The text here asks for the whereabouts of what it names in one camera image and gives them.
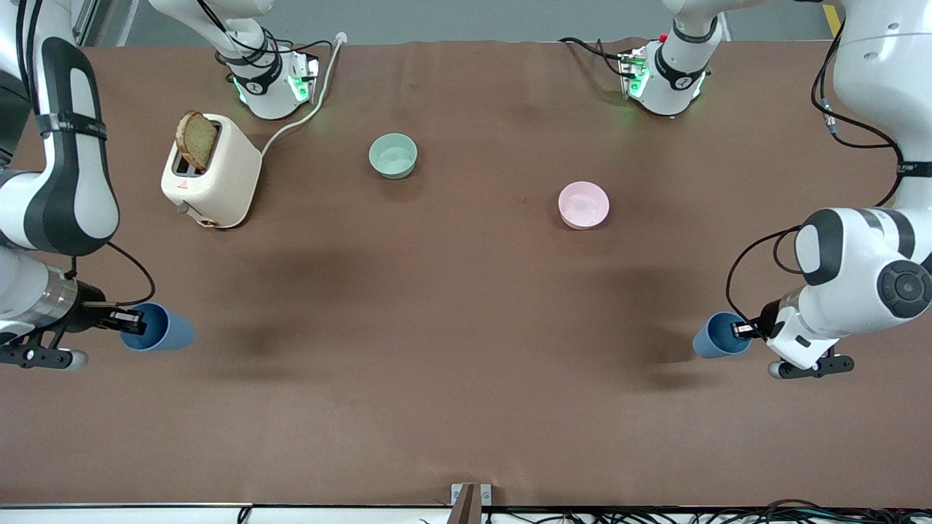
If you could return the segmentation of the blue plastic cup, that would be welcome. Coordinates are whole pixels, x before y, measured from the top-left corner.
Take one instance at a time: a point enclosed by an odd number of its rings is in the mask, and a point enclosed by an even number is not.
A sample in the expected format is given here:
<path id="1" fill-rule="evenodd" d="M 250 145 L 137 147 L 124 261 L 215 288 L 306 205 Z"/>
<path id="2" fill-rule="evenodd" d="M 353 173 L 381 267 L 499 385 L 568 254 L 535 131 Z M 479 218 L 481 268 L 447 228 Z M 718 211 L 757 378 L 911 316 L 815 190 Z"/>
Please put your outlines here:
<path id="1" fill-rule="evenodd" d="M 736 356 L 751 345 L 751 338 L 736 336 L 732 326 L 742 322 L 735 312 L 722 311 L 712 315 L 697 331 L 692 341 L 693 351 L 703 359 Z"/>
<path id="2" fill-rule="evenodd" d="M 157 303 L 134 306 L 142 312 L 146 325 L 142 334 L 120 333 L 120 341 L 134 352 L 175 351 L 189 347 L 195 338 L 195 329 L 182 316 Z"/>

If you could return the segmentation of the cream white toaster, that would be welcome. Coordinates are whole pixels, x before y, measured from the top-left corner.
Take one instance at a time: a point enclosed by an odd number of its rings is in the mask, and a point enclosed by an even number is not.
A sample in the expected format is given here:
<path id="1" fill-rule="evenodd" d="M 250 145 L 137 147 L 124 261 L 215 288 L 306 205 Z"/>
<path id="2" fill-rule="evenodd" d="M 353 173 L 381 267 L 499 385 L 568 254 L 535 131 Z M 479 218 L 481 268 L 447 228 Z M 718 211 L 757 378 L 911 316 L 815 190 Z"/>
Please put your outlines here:
<path id="1" fill-rule="evenodd" d="M 206 229 L 237 228 L 247 218 L 261 172 L 262 156 L 229 117 L 203 114 L 219 131 L 208 168 L 200 172 L 178 153 L 175 140 L 160 188 L 178 212 Z"/>

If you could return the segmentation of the brown bread slice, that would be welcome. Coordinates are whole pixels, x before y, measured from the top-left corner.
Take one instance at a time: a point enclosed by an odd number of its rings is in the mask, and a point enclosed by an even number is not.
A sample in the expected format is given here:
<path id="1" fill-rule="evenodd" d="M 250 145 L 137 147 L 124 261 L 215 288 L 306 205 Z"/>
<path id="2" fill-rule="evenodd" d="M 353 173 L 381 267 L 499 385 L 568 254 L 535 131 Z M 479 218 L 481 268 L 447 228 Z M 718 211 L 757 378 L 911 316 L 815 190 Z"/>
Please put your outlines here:
<path id="1" fill-rule="evenodd" d="M 199 111 L 190 110 L 178 123 L 174 140 L 178 153 L 187 164 L 203 172 L 212 159 L 218 134 L 219 131 L 212 120 Z"/>

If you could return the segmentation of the pink bowl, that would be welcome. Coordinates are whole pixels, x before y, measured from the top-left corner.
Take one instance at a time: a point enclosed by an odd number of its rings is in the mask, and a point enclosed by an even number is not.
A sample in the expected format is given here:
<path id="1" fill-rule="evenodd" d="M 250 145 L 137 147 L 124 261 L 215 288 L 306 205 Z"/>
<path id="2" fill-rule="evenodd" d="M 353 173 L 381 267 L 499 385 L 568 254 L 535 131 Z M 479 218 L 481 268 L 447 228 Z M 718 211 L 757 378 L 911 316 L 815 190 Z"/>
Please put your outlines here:
<path id="1" fill-rule="evenodd" d="M 576 181 L 561 190 L 557 208 L 565 225 L 575 230 L 587 230 L 607 218 L 610 200 L 606 191 L 596 183 Z"/>

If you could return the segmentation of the brown table mat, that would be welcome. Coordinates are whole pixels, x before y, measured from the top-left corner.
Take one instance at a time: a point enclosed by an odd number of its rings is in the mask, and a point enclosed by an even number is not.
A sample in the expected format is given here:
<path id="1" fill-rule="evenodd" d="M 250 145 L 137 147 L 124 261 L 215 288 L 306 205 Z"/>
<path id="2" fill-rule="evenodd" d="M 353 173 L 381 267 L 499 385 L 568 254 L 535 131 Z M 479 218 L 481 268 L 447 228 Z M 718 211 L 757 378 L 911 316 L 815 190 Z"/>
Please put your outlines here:
<path id="1" fill-rule="evenodd" d="M 160 191 L 178 120 L 252 117 L 206 47 L 88 49 L 116 243 L 195 326 L 137 354 L 66 336 L 79 372 L 0 366 L 0 503 L 932 507 L 932 315 L 773 379 L 697 358 L 750 242 L 888 191 L 889 151 L 837 145 L 809 102 L 826 44 L 729 42 L 674 120 L 563 44 L 348 46 L 322 110 L 267 154 L 252 212 L 207 230 Z M 400 180 L 373 141 L 417 146 Z M 557 208 L 609 196 L 598 226 Z"/>

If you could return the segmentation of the green bowl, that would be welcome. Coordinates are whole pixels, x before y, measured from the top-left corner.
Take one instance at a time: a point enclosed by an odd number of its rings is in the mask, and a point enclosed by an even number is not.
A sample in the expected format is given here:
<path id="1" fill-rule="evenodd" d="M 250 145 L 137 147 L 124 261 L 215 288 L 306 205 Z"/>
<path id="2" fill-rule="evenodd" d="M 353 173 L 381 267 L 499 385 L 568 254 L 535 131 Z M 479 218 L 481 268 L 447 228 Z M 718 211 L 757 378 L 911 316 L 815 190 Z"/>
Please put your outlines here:
<path id="1" fill-rule="evenodd" d="M 373 141 L 369 148 L 370 165 L 384 178 L 400 180 L 415 168 L 417 146 L 409 136 L 387 133 Z"/>

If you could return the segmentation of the dark brown pole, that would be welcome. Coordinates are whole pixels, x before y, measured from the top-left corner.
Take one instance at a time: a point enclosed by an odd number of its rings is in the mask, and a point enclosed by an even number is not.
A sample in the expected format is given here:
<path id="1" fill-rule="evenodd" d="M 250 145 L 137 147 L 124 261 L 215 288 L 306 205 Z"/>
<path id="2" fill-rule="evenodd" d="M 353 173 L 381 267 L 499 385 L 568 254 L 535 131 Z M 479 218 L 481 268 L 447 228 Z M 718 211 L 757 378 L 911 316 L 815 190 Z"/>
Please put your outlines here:
<path id="1" fill-rule="evenodd" d="M 481 524 L 481 486 L 463 483 L 455 492 L 446 524 Z"/>

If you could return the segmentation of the aluminium frame profile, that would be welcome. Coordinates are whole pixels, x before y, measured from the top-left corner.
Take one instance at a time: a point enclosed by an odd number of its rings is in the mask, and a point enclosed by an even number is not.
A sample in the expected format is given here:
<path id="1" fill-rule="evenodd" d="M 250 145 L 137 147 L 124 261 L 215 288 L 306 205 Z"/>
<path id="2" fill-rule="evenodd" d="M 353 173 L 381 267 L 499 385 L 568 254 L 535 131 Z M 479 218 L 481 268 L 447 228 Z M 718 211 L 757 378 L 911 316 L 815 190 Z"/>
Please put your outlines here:
<path id="1" fill-rule="evenodd" d="M 106 0 L 69 0 L 72 34 L 77 44 L 89 41 L 102 3 Z"/>

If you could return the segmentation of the metal table edge bracket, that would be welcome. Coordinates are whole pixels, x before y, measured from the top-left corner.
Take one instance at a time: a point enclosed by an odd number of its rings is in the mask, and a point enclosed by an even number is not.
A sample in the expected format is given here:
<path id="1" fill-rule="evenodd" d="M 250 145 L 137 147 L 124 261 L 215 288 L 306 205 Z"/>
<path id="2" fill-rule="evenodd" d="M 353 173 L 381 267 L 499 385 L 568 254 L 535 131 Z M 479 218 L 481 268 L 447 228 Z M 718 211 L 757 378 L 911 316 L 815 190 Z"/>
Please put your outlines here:
<path id="1" fill-rule="evenodd" d="M 451 488 L 450 488 L 451 508 L 453 507 L 452 497 L 455 495 L 455 492 L 457 491 L 457 489 L 459 488 L 459 485 L 461 484 L 463 483 L 456 483 L 456 484 L 451 485 Z M 476 484 L 479 484 L 481 486 L 481 505 L 482 505 L 481 524 L 483 524 L 483 511 L 487 507 L 492 507 L 493 505 L 492 504 L 492 487 L 491 487 L 491 484 L 483 484 L 483 483 L 476 483 Z"/>

